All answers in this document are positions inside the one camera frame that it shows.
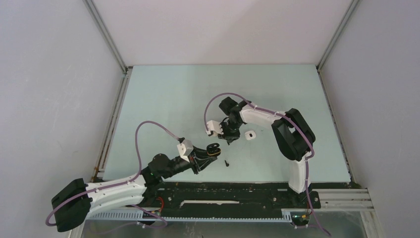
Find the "black earbud charging case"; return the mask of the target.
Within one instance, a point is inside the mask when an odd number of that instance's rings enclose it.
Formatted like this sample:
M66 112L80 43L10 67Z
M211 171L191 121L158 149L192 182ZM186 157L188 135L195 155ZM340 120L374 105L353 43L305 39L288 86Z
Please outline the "black earbud charging case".
M220 144L219 143L209 144L206 148L206 151L209 156L218 156L221 153Z

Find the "white earbud charging case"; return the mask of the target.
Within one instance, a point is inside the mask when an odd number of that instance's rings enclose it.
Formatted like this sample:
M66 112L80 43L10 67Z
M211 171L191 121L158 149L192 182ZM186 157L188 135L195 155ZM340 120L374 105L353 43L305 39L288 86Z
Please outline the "white earbud charging case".
M256 138L256 133L253 130L249 130L245 132L245 139L250 141Z

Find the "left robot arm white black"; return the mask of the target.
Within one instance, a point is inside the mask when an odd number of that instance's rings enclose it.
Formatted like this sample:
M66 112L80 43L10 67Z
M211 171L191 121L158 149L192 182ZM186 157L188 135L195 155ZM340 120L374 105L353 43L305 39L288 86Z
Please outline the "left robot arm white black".
M198 174L220 154L219 144L213 143L206 149L193 147L186 158L169 159L165 154L157 154L139 175L98 183L75 179L52 198L53 225L58 232L66 232L101 212L129 205L152 206L164 179L187 170Z

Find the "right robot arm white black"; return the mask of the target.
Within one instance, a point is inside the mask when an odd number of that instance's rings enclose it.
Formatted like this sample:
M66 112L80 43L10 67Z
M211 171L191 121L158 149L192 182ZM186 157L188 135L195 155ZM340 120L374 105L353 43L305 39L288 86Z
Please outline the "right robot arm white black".
M310 187L307 161L313 156L315 134L297 109L286 112L272 112L267 109L251 106L245 101L236 102L226 97L218 105L227 116L219 125L207 122L208 134L216 133L219 139L228 144L240 138L240 127L255 124L272 129L277 146L289 161L289 181L291 191L288 201L294 207L303 206Z

